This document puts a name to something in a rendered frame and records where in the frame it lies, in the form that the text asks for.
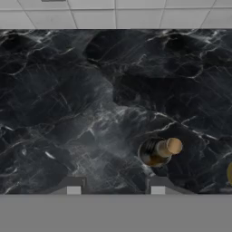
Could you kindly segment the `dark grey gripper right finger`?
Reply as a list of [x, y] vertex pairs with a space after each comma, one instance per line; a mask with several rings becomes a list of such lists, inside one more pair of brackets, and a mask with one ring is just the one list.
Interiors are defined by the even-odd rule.
[[147, 179], [146, 193], [150, 195], [178, 195], [188, 194], [183, 188], [175, 186], [168, 178], [153, 176]]

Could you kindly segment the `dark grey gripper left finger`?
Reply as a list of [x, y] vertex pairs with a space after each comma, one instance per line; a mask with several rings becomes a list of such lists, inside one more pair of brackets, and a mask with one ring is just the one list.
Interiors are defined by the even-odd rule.
[[82, 195], [87, 193], [85, 177], [66, 177], [56, 187], [50, 190], [54, 195]]

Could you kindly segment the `dark wine bottle with cork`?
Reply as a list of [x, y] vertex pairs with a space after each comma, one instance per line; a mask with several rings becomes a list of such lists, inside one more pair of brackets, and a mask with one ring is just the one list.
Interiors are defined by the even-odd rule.
[[147, 166], [157, 168], [167, 164], [174, 155], [181, 153], [182, 142], [178, 138], [148, 138], [138, 149], [140, 160]]

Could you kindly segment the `yellow juice bottle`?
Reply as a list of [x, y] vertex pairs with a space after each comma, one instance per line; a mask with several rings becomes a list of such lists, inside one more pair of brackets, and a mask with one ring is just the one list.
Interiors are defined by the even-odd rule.
[[229, 184], [232, 186], [232, 162], [227, 167], [227, 179]]

